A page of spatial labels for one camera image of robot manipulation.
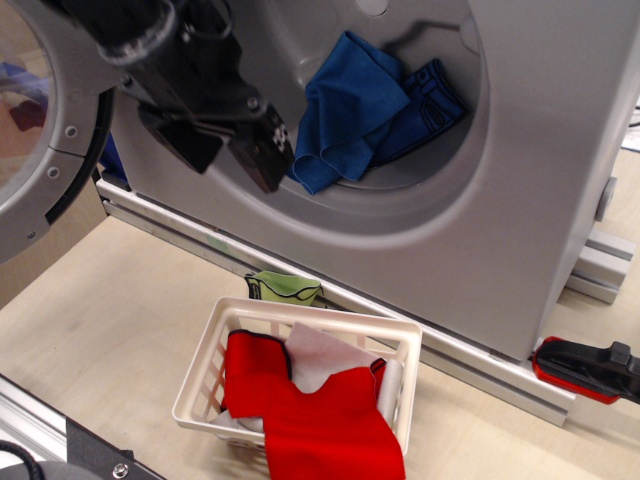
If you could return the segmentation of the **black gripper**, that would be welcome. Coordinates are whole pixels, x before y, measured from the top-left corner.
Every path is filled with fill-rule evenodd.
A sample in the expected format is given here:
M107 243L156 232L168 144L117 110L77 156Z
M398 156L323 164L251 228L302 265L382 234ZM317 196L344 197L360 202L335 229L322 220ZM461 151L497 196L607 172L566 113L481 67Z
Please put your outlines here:
M125 91L152 137L203 174L228 148L265 193L275 192L294 162L289 133L273 105L239 73L242 54L232 21L217 9L117 9L134 27L102 47L127 75Z

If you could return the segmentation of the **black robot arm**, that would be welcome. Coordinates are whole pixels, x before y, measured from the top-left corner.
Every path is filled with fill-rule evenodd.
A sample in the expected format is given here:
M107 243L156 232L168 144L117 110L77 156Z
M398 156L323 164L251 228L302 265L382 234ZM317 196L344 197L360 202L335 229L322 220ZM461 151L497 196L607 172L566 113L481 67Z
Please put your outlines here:
M264 192L294 161L284 121L240 74L226 1L54 1L118 69L121 88L164 148L204 173L222 148Z

